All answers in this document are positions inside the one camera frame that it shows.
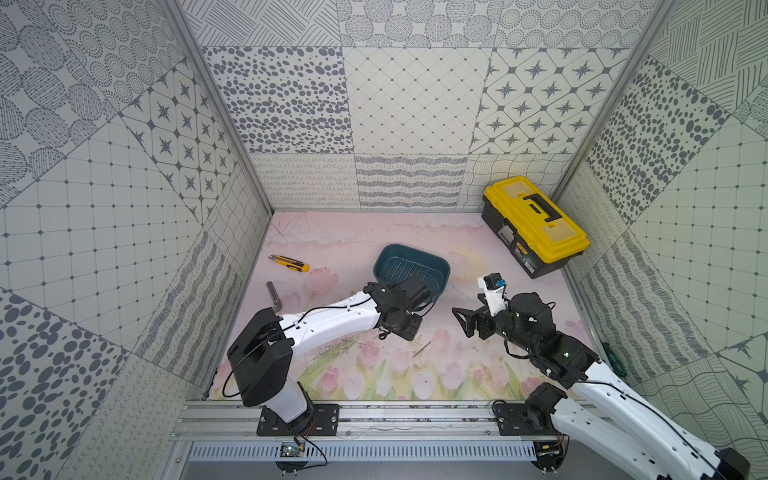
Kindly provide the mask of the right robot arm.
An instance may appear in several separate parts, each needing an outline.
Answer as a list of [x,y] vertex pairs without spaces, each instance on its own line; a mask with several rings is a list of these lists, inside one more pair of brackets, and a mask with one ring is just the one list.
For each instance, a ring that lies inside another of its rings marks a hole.
[[749,461],[675,423],[638,396],[579,339],[556,328],[535,293],[480,297],[477,310],[452,310],[467,337],[501,337],[547,378],[525,401],[531,428],[552,427],[636,479],[745,479]]

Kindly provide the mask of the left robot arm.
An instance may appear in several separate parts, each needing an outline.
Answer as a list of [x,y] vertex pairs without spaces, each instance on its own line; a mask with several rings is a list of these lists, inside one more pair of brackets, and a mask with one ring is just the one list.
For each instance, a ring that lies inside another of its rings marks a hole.
[[230,373],[222,385],[226,398],[246,407],[264,406],[293,433],[308,432],[315,407],[299,382],[289,378],[293,361],[317,347],[377,330],[415,338],[422,310],[434,302],[427,283],[409,277],[395,283],[369,282],[351,297],[303,313],[278,314],[265,308],[254,314],[227,351]]

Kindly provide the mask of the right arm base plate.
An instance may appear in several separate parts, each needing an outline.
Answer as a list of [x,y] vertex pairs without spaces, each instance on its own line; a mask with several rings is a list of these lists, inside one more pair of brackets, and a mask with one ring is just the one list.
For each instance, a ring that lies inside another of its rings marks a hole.
[[537,407],[497,400],[492,403],[491,411],[500,436],[563,436],[552,423],[551,415]]

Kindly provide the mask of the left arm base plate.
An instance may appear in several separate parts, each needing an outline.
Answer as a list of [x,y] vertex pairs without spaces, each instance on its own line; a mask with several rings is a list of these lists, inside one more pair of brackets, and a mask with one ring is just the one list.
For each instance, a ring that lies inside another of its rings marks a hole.
[[257,435],[259,437],[335,436],[338,429],[339,414],[339,404],[312,404],[308,411],[286,423],[274,411],[263,407]]

